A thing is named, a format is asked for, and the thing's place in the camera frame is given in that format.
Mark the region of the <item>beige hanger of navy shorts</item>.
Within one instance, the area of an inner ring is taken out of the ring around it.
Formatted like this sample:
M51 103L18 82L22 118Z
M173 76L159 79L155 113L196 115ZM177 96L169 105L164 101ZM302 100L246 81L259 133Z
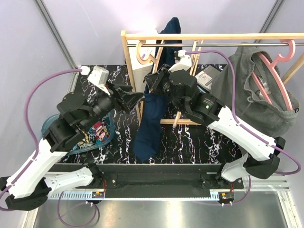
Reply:
M152 62L153 63L152 73L154 74L158 70L158 65L159 65L159 62L161 59L163 47L158 48L158 51L156 51L156 56L154 56L152 54L148 54L148 55L145 55L145 57L142 57L140 55L140 48L144 44L146 44L146 40L139 40L139 42L136 44L136 47L135 47L136 48L136 51L135 51L136 59L142 65Z

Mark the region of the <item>navy blue shorts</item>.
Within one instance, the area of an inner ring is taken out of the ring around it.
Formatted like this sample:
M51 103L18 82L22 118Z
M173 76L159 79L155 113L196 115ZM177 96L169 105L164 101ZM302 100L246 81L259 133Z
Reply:
M173 17L160 32L161 34L180 34L181 27L177 17ZM164 47L160 56L160 69L163 64L173 66L175 64L174 52L181 50L181 47ZM149 93L146 86L144 91L145 108L143 118L133 143L133 153L141 162L148 161L159 151L161 124L160 121L167 111L169 100L163 95Z

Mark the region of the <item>beige hanger of comic shorts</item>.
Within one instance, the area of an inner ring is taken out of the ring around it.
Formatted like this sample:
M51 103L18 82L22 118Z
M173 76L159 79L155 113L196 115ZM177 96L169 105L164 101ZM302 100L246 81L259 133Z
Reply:
M195 79L195 72L198 65L200 54L184 54L186 62L189 60L190 71L179 70L170 74L170 86L173 96L173 104L176 106L177 114L173 122L175 128L178 124L181 124L180 117L182 113L190 111L190 100L198 94L198 89L195 87L197 80Z

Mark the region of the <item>colourful comic print shorts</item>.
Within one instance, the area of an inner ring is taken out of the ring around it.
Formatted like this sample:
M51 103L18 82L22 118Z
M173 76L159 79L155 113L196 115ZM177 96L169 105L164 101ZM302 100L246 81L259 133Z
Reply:
M84 132L84 139L78 142L72 151L88 148L90 146L100 145L105 143L111 135L111 123L108 117L95 123L88 132Z

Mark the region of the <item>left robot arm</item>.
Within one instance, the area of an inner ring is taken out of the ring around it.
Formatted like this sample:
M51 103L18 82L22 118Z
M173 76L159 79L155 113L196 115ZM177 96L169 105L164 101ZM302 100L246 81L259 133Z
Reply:
M81 93L67 94L57 105L59 117L47 128L31 157L10 177L1 177L1 195L8 192L2 211L31 211L51 196L77 187L98 188L103 174L96 165L88 164L76 171L46 177L50 168L84 139L84 133L115 109L130 113L143 97L130 85L106 83L107 92L99 90L88 102Z

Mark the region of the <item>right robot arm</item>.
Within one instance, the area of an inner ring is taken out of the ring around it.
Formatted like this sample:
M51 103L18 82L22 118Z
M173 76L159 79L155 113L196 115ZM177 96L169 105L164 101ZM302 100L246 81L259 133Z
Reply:
M278 169L276 140L233 116L229 107L198 89L197 79L186 70L170 71L166 64L144 77L151 92L164 95L191 121L217 131L246 151L240 159L221 165L215 180L220 188L244 176L267 179Z

